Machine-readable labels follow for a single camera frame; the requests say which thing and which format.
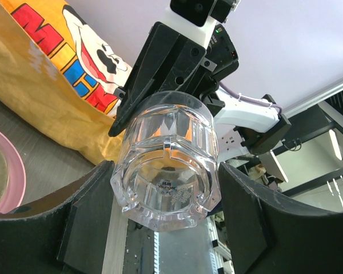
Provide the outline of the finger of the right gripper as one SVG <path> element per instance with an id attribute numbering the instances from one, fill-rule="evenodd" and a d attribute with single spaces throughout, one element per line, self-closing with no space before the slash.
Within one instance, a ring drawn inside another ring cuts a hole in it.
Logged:
<path id="1" fill-rule="evenodd" d="M 198 71 L 206 49 L 190 39 L 178 37 L 160 66 L 149 94 L 161 91 L 181 91 L 194 94 L 201 81 Z"/>
<path id="2" fill-rule="evenodd" d="M 177 32 L 165 24 L 155 24 L 133 66 L 116 119 L 109 136 L 118 136 L 129 124 L 138 105 L 157 92 L 177 59 Z"/>

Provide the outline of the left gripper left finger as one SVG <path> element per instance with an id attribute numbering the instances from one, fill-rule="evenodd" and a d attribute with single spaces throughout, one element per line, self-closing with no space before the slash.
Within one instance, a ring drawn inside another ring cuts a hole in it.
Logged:
<path id="1" fill-rule="evenodd" d="M 0 213 L 0 273 L 101 273 L 114 162 L 8 213 Z"/>

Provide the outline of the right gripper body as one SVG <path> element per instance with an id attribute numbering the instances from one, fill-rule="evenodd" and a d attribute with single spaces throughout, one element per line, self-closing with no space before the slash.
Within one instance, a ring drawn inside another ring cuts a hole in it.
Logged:
<path id="1" fill-rule="evenodd" d="M 177 33 L 177 38 L 185 36 Z M 235 49 L 222 25 L 216 25 L 198 71 L 201 81 L 194 96 L 204 98 L 217 89 L 217 83 L 236 70 L 238 66 Z"/>

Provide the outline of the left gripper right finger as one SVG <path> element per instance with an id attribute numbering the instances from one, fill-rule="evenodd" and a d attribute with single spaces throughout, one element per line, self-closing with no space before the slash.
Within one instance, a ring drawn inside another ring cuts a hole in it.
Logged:
<path id="1" fill-rule="evenodd" d="M 343 273 L 343 212 L 316 208 L 218 170 L 235 273 Z"/>

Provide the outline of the pink plate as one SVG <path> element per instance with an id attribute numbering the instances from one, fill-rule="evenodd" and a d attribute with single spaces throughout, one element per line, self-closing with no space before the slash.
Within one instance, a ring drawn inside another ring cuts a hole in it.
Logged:
<path id="1" fill-rule="evenodd" d="M 14 145 L 0 132 L 0 149 L 8 167 L 7 189 L 0 200 L 0 213 L 8 213 L 21 205 L 26 189 L 26 171 Z"/>

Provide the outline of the clear glass cup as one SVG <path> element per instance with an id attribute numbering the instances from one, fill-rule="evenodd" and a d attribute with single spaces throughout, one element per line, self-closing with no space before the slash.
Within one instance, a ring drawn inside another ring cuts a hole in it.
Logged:
<path id="1" fill-rule="evenodd" d="M 163 91 L 132 117 L 110 184 L 128 219 L 156 232 L 193 228 L 221 201 L 214 119 L 197 98 Z"/>

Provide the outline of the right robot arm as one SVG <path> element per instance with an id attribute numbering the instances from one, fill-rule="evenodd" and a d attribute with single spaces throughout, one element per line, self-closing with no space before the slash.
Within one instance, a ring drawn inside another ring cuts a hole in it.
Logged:
<path id="1" fill-rule="evenodd" d="M 238 66 L 223 25 L 213 29 L 203 47 L 165 23 L 155 23 L 126 83 L 115 91 L 121 105 L 109 135 L 119 135 L 144 108 L 186 105 L 196 98 L 214 117 L 223 159 L 272 150 L 291 124 L 270 95 L 253 99 L 223 85 Z"/>

